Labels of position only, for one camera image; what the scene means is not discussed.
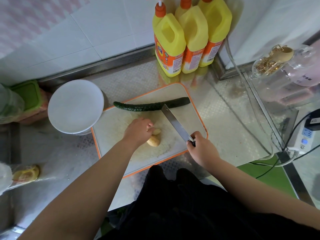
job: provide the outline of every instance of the green lid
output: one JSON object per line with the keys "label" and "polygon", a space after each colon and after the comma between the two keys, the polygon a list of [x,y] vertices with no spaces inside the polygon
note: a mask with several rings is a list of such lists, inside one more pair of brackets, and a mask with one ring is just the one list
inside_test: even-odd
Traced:
{"label": "green lid", "polygon": [[20,83],[10,89],[18,93],[24,100],[25,112],[36,110],[42,105],[41,92],[36,80]]}

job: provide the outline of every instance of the white bowl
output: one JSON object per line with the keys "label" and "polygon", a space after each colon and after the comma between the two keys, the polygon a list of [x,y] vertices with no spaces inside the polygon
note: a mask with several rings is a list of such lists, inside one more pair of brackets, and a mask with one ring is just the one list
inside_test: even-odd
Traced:
{"label": "white bowl", "polygon": [[48,105],[48,116],[57,130],[77,134],[90,129],[98,121],[103,106],[103,94],[96,84],[73,80],[54,92]]}

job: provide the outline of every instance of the person's left hand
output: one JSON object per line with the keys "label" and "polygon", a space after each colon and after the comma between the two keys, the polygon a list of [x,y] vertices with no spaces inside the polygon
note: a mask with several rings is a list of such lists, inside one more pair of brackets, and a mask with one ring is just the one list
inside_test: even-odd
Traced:
{"label": "person's left hand", "polygon": [[129,142],[137,149],[143,143],[150,139],[153,131],[153,123],[149,119],[140,117],[131,122],[123,135],[123,141]]}

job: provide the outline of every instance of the kitchen knife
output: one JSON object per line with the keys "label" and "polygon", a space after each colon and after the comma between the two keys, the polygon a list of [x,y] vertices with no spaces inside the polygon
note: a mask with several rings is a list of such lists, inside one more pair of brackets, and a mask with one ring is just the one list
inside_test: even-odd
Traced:
{"label": "kitchen knife", "polygon": [[182,127],[182,125],[177,120],[177,118],[174,116],[174,114],[170,111],[170,109],[166,105],[163,105],[161,111],[167,117],[169,122],[176,129],[176,131],[182,137],[182,139],[185,142],[190,141],[192,143],[192,145],[195,147],[196,142],[194,141],[194,139],[192,139],[192,137],[188,134],[188,132],[186,132],[186,130]]}

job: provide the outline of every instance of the cucumber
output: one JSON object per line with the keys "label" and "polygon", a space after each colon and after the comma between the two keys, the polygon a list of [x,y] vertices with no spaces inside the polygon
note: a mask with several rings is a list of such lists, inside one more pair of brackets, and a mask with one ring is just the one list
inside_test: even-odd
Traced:
{"label": "cucumber", "polygon": [[124,109],[134,112],[144,112],[144,111],[155,111],[161,110],[163,105],[166,104],[168,108],[176,108],[190,104],[190,99],[188,97],[176,98],[169,101],[158,102],[153,104],[123,104],[120,102],[113,102],[113,105],[119,109]]}

